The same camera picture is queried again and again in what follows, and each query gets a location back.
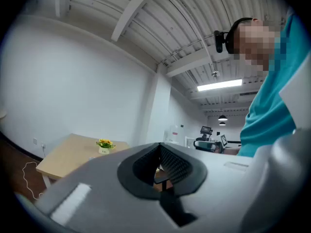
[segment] monitor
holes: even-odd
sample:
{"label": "monitor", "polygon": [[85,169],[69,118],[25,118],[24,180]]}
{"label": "monitor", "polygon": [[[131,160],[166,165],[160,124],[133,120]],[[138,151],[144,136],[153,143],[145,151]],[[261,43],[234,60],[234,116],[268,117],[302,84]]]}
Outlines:
{"label": "monitor", "polygon": [[200,133],[201,134],[209,134],[210,130],[211,130],[210,127],[202,126]]}

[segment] man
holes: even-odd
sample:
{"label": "man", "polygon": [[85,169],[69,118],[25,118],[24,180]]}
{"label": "man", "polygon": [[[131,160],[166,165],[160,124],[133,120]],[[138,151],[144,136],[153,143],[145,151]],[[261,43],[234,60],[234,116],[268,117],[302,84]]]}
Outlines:
{"label": "man", "polygon": [[295,129],[279,91],[306,58],[311,41],[299,17],[292,14],[281,32],[265,26],[261,20],[241,18],[233,24],[225,44],[229,53],[269,71],[246,116],[242,146],[224,152],[253,157],[257,148],[273,144]]}

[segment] power cord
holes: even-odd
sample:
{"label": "power cord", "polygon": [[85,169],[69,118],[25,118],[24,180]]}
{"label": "power cord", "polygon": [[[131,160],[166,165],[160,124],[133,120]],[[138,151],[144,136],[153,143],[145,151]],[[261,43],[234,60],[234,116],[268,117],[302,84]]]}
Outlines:
{"label": "power cord", "polygon": [[34,198],[35,200],[38,200],[38,199],[35,198],[33,191],[28,187],[28,181],[25,179],[25,172],[24,172],[24,169],[25,169],[25,167],[27,166],[27,164],[30,164],[30,163],[35,163],[35,166],[37,166],[37,163],[34,162],[34,161],[27,162],[26,165],[24,166],[24,168],[22,169],[23,174],[24,174],[24,175],[23,175],[23,179],[26,181],[27,189],[30,190],[31,193],[33,194],[33,198]]}

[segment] desk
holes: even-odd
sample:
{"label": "desk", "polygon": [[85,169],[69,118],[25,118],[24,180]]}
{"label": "desk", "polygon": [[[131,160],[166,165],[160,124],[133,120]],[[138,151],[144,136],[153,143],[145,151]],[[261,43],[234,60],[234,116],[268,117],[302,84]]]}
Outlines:
{"label": "desk", "polygon": [[[100,157],[98,139],[71,134],[65,141],[45,157],[36,170],[42,174],[45,186],[51,185],[50,178],[58,180],[71,173],[90,157]],[[130,148],[126,142],[112,141],[115,146],[110,153],[116,153]]]}

